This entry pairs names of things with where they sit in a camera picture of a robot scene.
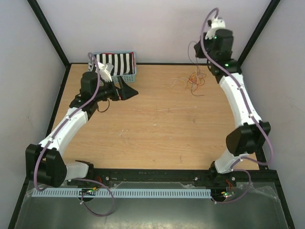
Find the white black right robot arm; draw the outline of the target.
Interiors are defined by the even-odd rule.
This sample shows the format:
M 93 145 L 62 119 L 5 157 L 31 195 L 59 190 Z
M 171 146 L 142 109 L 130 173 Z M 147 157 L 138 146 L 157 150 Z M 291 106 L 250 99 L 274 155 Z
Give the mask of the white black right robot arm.
M 235 129 L 226 137 L 225 152 L 215 160 L 208 174 L 209 182 L 218 186 L 235 165 L 248 160 L 264 143 L 270 143 L 271 126 L 262 121 L 247 93 L 239 62 L 231 57 L 234 37 L 228 29 L 203 32 L 194 46 L 196 57 L 206 58 L 209 71 L 224 91 L 231 107 Z

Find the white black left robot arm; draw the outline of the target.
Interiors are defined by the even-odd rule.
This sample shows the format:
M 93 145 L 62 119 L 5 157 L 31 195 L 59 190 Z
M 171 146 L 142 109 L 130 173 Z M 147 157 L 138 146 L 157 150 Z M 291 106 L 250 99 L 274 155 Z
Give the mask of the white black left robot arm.
M 123 101 L 138 94 L 121 76 L 117 79 L 119 86 L 115 86 L 106 72 L 85 72 L 80 92 L 70 103 L 64 118 L 45 139 L 26 148 L 26 174 L 38 191 L 43 191 L 39 184 L 59 187 L 72 179 L 79 179 L 85 185 L 93 183 L 93 164 L 78 160 L 67 165 L 62 157 L 69 142 L 98 110 L 98 102 Z

